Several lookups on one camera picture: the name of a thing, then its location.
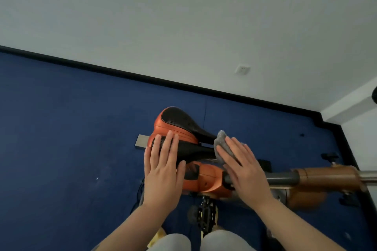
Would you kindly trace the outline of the person's left hand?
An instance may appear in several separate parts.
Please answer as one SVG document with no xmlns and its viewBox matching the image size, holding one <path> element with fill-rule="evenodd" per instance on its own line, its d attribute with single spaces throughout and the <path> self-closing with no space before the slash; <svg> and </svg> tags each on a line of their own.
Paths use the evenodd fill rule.
<svg viewBox="0 0 377 251">
<path fill-rule="evenodd" d="M 144 175 L 144 200 L 167 201 L 180 199 L 183 185 L 176 185 L 177 151 L 179 136 L 173 134 L 167 163 L 159 163 L 161 135 L 155 137 L 152 147 L 144 154 L 150 154 L 151 171 Z"/>
</svg>

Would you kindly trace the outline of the person's right hand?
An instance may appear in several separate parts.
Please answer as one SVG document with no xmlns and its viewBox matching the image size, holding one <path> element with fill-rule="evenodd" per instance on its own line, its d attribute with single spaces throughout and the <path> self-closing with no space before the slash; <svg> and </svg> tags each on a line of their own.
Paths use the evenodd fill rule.
<svg viewBox="0 0 377 251">
<path fill-rule="evenodd" d="M 228 172 L 238 196 L 259 214 L 266 204 L 274 200 L 259 162 L 250 163 L 246 158 L 246 163 L 238 164 L 222 147 L 217 147 L 217 151 L 226 163 L 223 167 Z"/>
</svg>

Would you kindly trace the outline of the grey cleaning cloth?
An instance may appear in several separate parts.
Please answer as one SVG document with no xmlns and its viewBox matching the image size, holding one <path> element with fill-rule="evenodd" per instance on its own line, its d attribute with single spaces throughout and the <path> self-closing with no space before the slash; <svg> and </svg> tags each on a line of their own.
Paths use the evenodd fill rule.
<svg viewBox="0 0 377 251">
<path fill-rule="evenodd" d="M 228 144 L 226 143 L 225 141 L 226 137 L 227 137 L 227 134 L 225 133 L 225 131 L 220 130 L 217 134 L 216 139 L 214 139 L 213 147 L 214 147 L 214 153 L 215 153 L 218 164 L 223 166 L 226 163 L 224 159 L 222 158 L 222 156 L 217 151 L 217 147 L 222 147 L 222 149 L 226 151 L 238 164 L 241 164 L 239 160 L 236 158 L 236 156 L 234 155 L 234 153 L 232 152 L 232 150 L 230 149 L 230 147 L 228 146 Z"/>
</svg>

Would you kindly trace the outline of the orange and black bike saddle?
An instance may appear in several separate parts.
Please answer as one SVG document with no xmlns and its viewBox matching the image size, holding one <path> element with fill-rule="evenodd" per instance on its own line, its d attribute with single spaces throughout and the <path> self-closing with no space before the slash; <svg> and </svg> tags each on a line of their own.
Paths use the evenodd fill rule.
<svg viewBox="0 0 377 251">
<path fill-rule="evenodd" d="M 161 147 L 169 131 L 179 135 L 177 165 L 181 161 L 191 163 L 207 159 L 216 160 L 214 148 L 205 147 L 202 144 L 213 145 L 217 136 L 202 129 L 180 108 L 172 106 L 164 109 L 153 126 L 154 130 L 148 139 L 147 147 L 153 146 L 157 135 L 161 135 Z"/>
</svg>

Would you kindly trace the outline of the person's right forearm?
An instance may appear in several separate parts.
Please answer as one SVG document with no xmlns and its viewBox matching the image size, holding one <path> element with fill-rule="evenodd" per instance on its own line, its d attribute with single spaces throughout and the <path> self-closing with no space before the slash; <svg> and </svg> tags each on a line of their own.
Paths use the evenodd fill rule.
<svg viewBox="0 0 377 251">
<path fill-rule="evenodd" d="M 346 251 L 273 197 L 250 206 L 286 251 Z"/>
</svg>

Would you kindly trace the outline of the person's left forearm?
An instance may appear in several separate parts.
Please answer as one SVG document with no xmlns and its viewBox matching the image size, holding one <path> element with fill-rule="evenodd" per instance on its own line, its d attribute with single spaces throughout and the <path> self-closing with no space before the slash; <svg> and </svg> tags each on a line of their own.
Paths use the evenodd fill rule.
<svg viewBox="0 0 377 251">
<path fill-rule="evenodd" d="M 147 201 L 91 251 L 145 251 L 178 200 Z"/>
</svg>

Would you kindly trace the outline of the grey bike base bar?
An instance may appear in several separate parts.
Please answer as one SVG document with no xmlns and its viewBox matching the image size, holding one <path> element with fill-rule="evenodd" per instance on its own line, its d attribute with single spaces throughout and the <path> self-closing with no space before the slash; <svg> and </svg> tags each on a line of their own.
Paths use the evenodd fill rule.
<svg viewBox="0 0 377 251">
<path fill-rule="evenodd" d="M 152 147 L 153 146 L 152 142 L 153 140 L 151 140 L 150 136 L 139 134 L 137 136 L 134 147 L 136 149 L 145 149 L 147 147 Z"/>
</svg>

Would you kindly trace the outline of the black bike pedal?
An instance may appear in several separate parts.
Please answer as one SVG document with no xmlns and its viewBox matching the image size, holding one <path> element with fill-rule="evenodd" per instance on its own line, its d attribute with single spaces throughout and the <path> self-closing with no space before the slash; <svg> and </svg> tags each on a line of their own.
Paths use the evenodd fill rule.
<svg viewBox="0 0 377 251">
<path fill-rule="evenodd" d="M 209 196 L 202 196 L 200 205 L 192 205 L 187 213 L 191 225 L 200 229 L 201 239 L 218 226 L 218 208 L 216 201 Z"/>
</svg>

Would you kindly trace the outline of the yellow object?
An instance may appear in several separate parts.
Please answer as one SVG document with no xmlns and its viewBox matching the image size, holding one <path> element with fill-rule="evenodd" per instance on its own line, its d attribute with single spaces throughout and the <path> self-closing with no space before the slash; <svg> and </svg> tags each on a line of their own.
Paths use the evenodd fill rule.
<svg viewBox="0 0 377 251">
<path fill-rule="evenodd" d="M 150 249 L 154 244 L 156 244 L 160 239 L 164 238 L 167 235 L 165 230 L 160 227 L 157 233 L 153 236 L 151 241 L 148 243 L 147 248 Z"/>
</svg>

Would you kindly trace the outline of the person's left leg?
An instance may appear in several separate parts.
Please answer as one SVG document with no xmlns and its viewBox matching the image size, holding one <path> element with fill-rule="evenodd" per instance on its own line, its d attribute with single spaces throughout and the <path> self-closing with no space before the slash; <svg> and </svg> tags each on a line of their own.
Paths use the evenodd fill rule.
<svg viewBox="0 0 377 251">
<path fill-rule="evenodd" d="M 167 234 L 147 251 L 192 251 L 189 238 L 183 234 Z"/>
</svg>

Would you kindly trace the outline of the person's leg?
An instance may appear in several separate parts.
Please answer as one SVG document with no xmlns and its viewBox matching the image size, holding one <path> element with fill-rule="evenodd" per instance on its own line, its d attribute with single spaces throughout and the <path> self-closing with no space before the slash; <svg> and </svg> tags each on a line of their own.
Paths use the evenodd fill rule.
<svg viewBox="0 0 377 251">
<path fill-rule="evenodd" d="M 192 251 L 189 238 L 183 234 L 167 234 L 147 251 Z"/>
<path fill-rule="evenodd" d="M 204 236 L 200 251 L 256 251 L 256 249 L 231 231 L 216 230 Z"/>
</svg>

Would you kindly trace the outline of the black adjustment knob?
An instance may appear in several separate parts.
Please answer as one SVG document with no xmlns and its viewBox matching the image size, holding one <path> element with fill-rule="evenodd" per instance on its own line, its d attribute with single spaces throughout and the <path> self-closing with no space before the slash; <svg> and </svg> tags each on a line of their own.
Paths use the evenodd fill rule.
<svg viewBox="0 0 377 251">
<path fill-rule="evenodd" d="M 337 153 L 322 153 L 321 158 L 328 161 L 333 166 L 338 164 L 337 160 L 339 159 L 339 156 Z"/>
</svg>

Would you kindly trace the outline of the person's right leg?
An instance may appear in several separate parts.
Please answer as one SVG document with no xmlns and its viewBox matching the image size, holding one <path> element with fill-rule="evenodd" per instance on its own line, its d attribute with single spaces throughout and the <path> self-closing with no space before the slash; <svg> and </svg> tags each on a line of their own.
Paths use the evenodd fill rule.
<svg viewBox="0 0 377 251">
<path fill-rule="evenodd" d="M 200 251 L 256 251 L 256 249 L 231 231 L 216 230 L 204 236 Z"/>
</svg>

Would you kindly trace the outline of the orange exercise bike frame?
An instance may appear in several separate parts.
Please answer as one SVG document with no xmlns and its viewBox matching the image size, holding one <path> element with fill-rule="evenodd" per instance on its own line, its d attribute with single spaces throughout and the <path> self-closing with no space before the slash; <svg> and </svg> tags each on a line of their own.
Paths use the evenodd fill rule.
<svg viewBox="0 0 377 251">
<path fill-rule="evenodd" d="M 267 172 L 266 178 L 273 196 L 293 210 L 315 209 L 325 201 L 329 192 L 348 195 L 366 191 L 366 185 L 359 178 L 359 171 L 355 167 L 340 164 L 298 168 L 289 172 Z M 183 192 L 246 206 L 226 171 L 207 163 L 194 162 L 186 171 Z"/>
</svg>

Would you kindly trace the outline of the silver bike post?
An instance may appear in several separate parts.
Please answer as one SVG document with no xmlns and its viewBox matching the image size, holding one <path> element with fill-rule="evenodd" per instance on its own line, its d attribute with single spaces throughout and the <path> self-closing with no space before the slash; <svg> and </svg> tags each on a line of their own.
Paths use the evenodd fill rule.
<svg viewBox="0 0 377 251">
<path fill-rule="evenodd" d="M 377 171 L 359 171 L 359 178 L 364 185 L 377 186 Z"/>
</svg>

